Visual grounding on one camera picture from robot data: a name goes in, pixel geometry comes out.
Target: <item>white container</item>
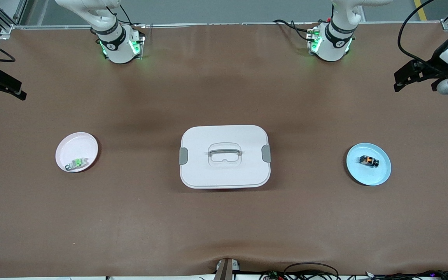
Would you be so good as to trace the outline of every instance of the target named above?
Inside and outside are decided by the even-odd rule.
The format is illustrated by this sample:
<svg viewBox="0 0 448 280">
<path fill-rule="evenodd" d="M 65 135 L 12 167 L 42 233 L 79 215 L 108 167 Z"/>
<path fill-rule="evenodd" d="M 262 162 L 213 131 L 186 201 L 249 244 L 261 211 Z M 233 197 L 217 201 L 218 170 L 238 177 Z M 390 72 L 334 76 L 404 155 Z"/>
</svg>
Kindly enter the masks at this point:
<svg viewBox="0 0 448 280">
<path fill-rule="evenodd" d="M 181 180 L 194 189 L 262 186 L 271 174 L 267 133 L 259 126 L 196 126 L 181 140 Z"/>
</svg>

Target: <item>wire bundle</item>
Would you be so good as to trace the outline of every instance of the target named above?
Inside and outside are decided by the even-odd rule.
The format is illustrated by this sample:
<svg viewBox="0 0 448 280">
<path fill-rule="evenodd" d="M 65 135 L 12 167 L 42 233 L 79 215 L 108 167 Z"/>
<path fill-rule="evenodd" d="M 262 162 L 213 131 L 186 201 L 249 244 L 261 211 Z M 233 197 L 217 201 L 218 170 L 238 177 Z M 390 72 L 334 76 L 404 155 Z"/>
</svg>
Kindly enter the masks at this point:
<svg viewBox="0 0 448 280">
<path fill-rule="evenodd" d="M 324 266 L 334 271 L 334 273 L 322 271 L 320 269 L 304 269 L 300 271 L 288 272 L 287 270 L 294 266 Z M 287 266 L 284 271 L 264 271 L 260 275 L 259 280 L 310 280 L 314 277 L 321 277 L 324 280 L 341 280 L 338 271 L 327 264 L 321 264 L 319 262 L 298 262 Z"/>
<path fill-rule="evenodd" d="M 371 280 L 423 280 L 421 277 L 440 278 L 448 280 L 448 271 L 425 271 L 418 274 L 397 273 L 392 275 L 374 275 Z"/>
<path fill-rule="evenodd" d="M 124 14 L 126 15 L 126 18 L 128 18 L 128 21 L 121 21 L 119 20 L 121 23 L 127 23 L 128 25 L 140 25 L 140 23 L 132 23 L 132 21 L 130 21 L 130 18 L 128 16 L 128 13 L 126 13 L 126 10 L 124 10 L 124 7 L 122 7 L 122 5 L 119 5 L 122 9 L 122 11 L 124 12 Z M 116 12 L 113 12 L 109 7 L 107 7 L 107 10 L 110 12 L 110 14 L 113 14 L 114 16 L 117 16 Z"/>
</svg>

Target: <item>green object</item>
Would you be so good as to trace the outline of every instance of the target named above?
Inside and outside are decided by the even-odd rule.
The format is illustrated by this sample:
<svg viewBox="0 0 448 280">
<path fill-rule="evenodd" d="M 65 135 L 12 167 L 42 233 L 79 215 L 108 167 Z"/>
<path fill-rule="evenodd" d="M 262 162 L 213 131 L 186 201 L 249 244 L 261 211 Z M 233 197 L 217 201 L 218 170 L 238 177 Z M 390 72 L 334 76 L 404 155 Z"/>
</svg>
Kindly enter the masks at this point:
<svg viewBox="0 0 448 280">
<path fill-rule="evenodd" d="M 139 53 L 139 44 L 137 42 L 133 42 L 133 41 L 129 41 L 130 42 L 130 46 L 132 48 L 132 51 L 134 52 L 134 54 L 138 54 Z"/>
<path fill-rule="evenodd" d="M 108 56 L 108 55 L 107 55 L 107 51 L 105 50 L 105 46 L 103 46 L 103 43 L 101 43 L 101 41 L 100 41 L 100 46 L 101 46 L 101 49 L 103 50 L 103 54 L 104 54 L 105 56 Z"/>
<path fill-rule="evenodd" d="M 316 51 L 319 50 L 319 45 L 321 44 L 321 42 L 322 42 L 322 37 L 321 36 L 317 37 L 314 40 L 314 42 L 312 42 L 312 51 L 313 52 L 316 52 Z"/>
<path fill-rule="evenodd" d="M 65 166 L 65 169 L 67 171 L 70 170 L 74 170 L 80 167 L 83 167 L 84 165 L 87 165 L 86 159 L 85 158 L 76 158 L 75 160 L 73 160 L 71 163 L 67 164 Z"/>
<path fill-rule="evenodd" d="M 347 48 L 345 49 L 345 53 L 347 53 L 348 48 L 350 47 L 350 43 L 352 43 L 352 38 L 350 38 L 350 41 L 347 43 Z"/>
</svg>

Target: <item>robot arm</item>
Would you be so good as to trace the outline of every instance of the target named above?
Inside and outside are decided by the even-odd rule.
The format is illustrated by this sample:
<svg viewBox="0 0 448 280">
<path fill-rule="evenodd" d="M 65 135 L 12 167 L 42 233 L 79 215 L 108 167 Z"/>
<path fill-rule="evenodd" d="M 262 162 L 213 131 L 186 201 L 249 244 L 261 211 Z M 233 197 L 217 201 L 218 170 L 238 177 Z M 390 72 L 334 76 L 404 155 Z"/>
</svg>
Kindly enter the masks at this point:
<svg viewBox="0 0 448 280">
<path fill-rule="evenodd" d="M 348 51 L 352 35 L 361 21 L 361 7 L 380 6 L 393 0 L 331 0 L 333 16 L 329 23 L 321 23 L 309 37 L 309 50 L 326 61 L 341 59 Z"/>
<path fill-rule="evenodd" d="M 142 54 L 144 34 L 128 24 L 121 24 L 109 9 L 115 9 L 121 0 L 55 0 L 58 5 L 69 9 L 94 30 L 103 53 L 112 62 L 127 63 Z"/>
<path fill-rule="evenodd" d="M 393 0 L 331 0 L 334 6 L 333 18 L 336 25 L 347 30 L 352 30 L 361 22 L 360 6 L 381 6 L 391 3 Z"/>
</svg>

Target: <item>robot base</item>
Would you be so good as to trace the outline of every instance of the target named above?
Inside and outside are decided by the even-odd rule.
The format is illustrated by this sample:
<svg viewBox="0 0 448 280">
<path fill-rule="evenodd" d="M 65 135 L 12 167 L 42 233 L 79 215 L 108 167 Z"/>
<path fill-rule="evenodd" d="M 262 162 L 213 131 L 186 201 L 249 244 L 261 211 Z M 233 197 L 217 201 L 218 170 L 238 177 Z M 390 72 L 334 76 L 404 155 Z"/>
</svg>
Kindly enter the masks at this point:
<svg viewBox="0 0 448 280">
<path fill-rule="evenodd" d="M 144 34 L 140 35 L 138 30 L 129 25 L 122 24 L 126 30 L 126 39 L 119 45 L 117 50 L 109 50 L 100 42 L 105 58 L 111 62 L 123 64 L 132 59 L 142 59 L 144 49 Z"/>
<path fill-rule="evenodd" d="M 310 55 L 317 55 L 320 59 L 326 61 L 336 61 L 348 52 L 352 39 L 346 44 L 346 47 L 335 48 L 333 43 L 326 39 L 325 29 L 327 24 L 321 23 L 312 28 L 312 33 L 307 34 L 307 38 L 313 39 L 314 42 L 307 41 L 307 48 Z"/>
</svg>

